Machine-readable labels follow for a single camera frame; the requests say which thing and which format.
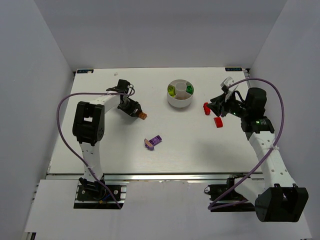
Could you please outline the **orange lego plate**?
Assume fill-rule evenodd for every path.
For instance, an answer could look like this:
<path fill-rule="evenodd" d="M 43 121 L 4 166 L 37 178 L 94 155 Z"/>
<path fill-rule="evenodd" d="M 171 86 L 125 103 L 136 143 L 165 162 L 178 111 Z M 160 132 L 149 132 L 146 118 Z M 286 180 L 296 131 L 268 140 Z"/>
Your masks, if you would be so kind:
<path fill-rule="evenodd" d="M 142 119 L 142 120 L 145 120 L 146 118 L 147 118 L 147 114 L 146 113 L 144 113 L 144 112 L 140 112 L 139 113 L 139 115 L 138 115 L 138 117 L 140 118 L 140 119 Z"/>

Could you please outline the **dark green square lego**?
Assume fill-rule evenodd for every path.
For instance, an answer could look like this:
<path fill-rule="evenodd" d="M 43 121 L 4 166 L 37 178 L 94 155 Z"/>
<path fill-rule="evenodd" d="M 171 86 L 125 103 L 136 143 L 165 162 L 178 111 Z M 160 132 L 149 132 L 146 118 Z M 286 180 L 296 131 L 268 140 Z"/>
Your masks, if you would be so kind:
<path fill-rule="evenodd" d="M 193 91 L 193 87 L 191 85 L 188 85 L 186 87 L 186 91 L 189 92 L 189 91 Z"/>

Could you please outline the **lime green sloped lego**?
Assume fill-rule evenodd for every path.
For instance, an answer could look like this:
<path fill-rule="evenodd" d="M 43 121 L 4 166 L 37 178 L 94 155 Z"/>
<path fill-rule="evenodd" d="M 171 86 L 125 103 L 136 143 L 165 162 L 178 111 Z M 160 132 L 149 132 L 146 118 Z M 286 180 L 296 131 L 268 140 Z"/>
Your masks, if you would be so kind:
<path fill-rule="evenodd" d="M 168 86 L 167 91 L 169 94 L 170 94 L 170 92 L 175 93 L 175 87 L 170 85 L 170 86 Z"/>

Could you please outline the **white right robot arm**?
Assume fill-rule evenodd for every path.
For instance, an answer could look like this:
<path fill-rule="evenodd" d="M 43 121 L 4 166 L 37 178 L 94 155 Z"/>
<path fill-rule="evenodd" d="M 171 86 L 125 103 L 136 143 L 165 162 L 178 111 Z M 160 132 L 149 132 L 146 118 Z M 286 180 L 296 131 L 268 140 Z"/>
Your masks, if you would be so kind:
<path fill-rule="evenodd" d="M 250 202 L 261 222 L 299 221 L 309 194 L 299 187 L 289 174 L 280 150 L 279 137 L 275 135 L 271 121 L 265 116 L 267 93 L 251 87 L 245 99 L 236 99 L 236 94 L 224 92 L 211 99 L 208 108 L 218 117 L 232 114 L 241 120 L 241 128 L 252 146 L 258 163 L 243 177 L 235 177 L 234 184 L 216 197 L 208 206 L 212 212 L 230 204 L 217 205 L 223 197 L 235 191 L 243 197 L 239 204 Z"/>

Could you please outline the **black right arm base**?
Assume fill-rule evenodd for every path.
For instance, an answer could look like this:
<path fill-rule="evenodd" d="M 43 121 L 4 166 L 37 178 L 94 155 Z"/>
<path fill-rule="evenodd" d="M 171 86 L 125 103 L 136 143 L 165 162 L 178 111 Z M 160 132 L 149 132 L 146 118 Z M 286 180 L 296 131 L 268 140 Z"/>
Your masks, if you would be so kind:
<path fill-rule="evenodd" d="M 226 192 L 235 184 L 235 180 L 240 177 L 244 177 L 244 174 L 231 175 L 226 179 L 226 183 L 223 184 L 209 184 L 204 188 L 203 192 L 209 196 L 210 201 L 214 201 L 217 197 Z M 255 207 L 249 201 L 235 204 L 236 202 L 244 201 L 245 198 L 237 193 L 235 190 L 228 193 L 222 199 L 220 199 L 214 206 L 218 207 L 217 209 L 211 210 L 212 213 L 231 213 L 231 212 L 254 212 Z"/>

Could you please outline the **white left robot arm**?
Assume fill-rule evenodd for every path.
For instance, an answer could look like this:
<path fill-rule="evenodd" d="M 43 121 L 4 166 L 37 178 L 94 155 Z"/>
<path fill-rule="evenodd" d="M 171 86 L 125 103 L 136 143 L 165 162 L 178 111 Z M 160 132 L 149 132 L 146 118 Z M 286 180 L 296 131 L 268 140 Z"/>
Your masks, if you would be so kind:
<path fill-rule="evenodd" d="M 84 160 L 84 175 L 79 179 L 86 189 L 97 191 L 104 174 L 100 160 L 100 141 L 105 134 L 105 114 L 117 108 L 133 118 L 145 119 L 139 102 L 130 98 L 135 90 L 129 81 L 120 79 L 117 86 L 108 88 L 104 95 L 77 104 L 72 134 L 80 145 Z"/>

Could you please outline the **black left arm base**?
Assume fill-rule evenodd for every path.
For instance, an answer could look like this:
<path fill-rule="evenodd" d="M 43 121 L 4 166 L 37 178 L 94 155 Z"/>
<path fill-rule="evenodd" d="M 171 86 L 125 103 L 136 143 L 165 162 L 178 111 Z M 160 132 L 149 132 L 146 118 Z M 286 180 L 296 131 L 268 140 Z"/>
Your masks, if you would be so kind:
<path fill-rule="evenodd" d="M 120 210 L 125 202 L 127 186 L 107 184 L 110 192 L 99 182 L 80 177 L 75 194 L 74 209 Z"/>

